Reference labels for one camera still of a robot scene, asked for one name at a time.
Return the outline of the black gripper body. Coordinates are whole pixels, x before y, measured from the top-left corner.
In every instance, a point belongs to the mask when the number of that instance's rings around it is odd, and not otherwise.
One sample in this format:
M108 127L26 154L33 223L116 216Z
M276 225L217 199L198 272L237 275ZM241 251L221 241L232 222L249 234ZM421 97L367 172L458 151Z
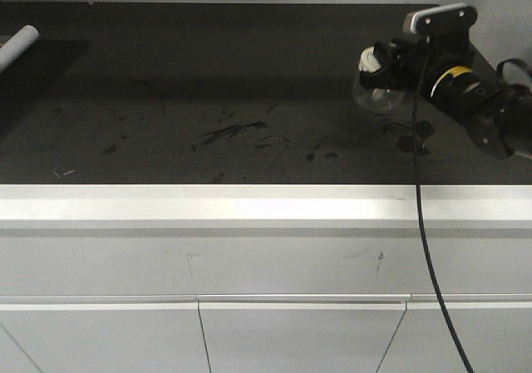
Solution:
M399 91L414 91L418 82L432 86L441 74L455 66L471 68L475 49L468 32L430 36L410 42L393 38L387 85Z

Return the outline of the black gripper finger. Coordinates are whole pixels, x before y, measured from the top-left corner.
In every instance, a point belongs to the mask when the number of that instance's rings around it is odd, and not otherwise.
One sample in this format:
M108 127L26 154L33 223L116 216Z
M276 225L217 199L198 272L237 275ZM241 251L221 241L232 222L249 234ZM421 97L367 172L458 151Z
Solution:
M378 60L396 60L399 46L396 42L375 42L373 56Z
M392 74L389 67L381 68L376 71L360 71L359 83L365 89L387 89L398 90L399 85L396 77Z

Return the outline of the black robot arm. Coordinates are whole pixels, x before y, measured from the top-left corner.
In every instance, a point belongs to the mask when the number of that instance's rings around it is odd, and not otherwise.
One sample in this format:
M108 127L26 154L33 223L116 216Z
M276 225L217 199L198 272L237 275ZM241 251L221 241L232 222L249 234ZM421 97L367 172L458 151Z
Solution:
M472 68L467 34L394 38L361 52L365 89L412 92L462 126L475 146L497 159L531 156L531 89L510 84L502 65L489 81Z

